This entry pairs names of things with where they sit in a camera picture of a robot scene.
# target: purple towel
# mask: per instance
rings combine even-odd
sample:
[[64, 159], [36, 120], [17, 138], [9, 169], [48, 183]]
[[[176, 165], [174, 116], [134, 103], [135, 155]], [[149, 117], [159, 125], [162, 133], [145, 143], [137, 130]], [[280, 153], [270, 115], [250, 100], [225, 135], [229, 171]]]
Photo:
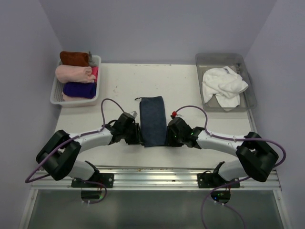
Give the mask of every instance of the purple towel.
[[63, 87], [65, 95], [92, 99], [96, 94], [96, 83], [68, 82]]

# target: pink towel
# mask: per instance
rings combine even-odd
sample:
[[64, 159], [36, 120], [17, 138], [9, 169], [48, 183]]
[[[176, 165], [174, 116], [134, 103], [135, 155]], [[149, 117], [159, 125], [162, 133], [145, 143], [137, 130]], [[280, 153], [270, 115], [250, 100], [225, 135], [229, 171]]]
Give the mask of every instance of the pink towel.
[[92, 67], [92, 75], [95, 75], [95, 82], [97, 82], [97, 73], [99, 72], [99, 67], [98, 66], [95, 66], [95, 67]]
[[88, 100], [87, 98], [80, 98], [80, 97], [70, 97], [67, 96], [64, 92], [61, 93], [62, 94], [62, 99], [66, 102], [69, 101], [78, 101], [78, 100]]
[[79, 82], [79, 83], [93, 83], [95, 76], [91, 74], [91, 67], [79, 67], [70, 65], [59, 65], [55, 74], [61, 83]]

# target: gray floor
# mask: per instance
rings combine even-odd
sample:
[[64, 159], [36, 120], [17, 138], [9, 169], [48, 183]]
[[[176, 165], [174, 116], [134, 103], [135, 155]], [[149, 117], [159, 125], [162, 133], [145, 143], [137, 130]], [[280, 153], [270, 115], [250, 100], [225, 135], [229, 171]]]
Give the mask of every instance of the gray floor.
[[[98, 204], [81, 204], [80, 191], [41, 190], [30, 229], [197, 229], [203, 228], [203, 191], [109, 191]], [[272, 191], [234, 191], [229, 204], [248, 229], [281, 229]], [[208, 201], [204, 218], [210, 229], [242, 229], [231, 210]]]

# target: red cable tip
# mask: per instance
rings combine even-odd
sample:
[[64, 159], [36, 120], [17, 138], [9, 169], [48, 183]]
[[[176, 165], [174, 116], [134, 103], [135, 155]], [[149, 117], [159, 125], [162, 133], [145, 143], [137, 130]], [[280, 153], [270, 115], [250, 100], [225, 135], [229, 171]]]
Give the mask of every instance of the red cable tip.
[[173, 111], [172, 117], [175, 118], [177, 116], [177, 112]]

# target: white basket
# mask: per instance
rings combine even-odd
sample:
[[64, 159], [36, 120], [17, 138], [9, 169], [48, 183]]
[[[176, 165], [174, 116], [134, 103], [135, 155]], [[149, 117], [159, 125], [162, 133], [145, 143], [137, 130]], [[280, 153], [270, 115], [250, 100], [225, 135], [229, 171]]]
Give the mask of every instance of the white basket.
[[53, 87], [51, 91], [50, 96], [50, 102], [52, 104], [58, 104], [62, 107], [76, 107], [76, 106], [94, 106], [97, 104], [97, 99], [99, 97], [99, 90], [100, 90], [100, 84], [101, 84], [101, 58], [100, 56], [92, 56], [92, 59], [95, 63], [99, 63], [99, 71], [98, 71], [98, 78], [96, 82], [96, 95], [92, 99], [86, 99], [86, 100], [79, 100], [79, 101], [64, 101], [62, 98], [62, 90], [64, 83], [61, 83], [58, 81], [57, 77], [54, 77], [53, 81]]

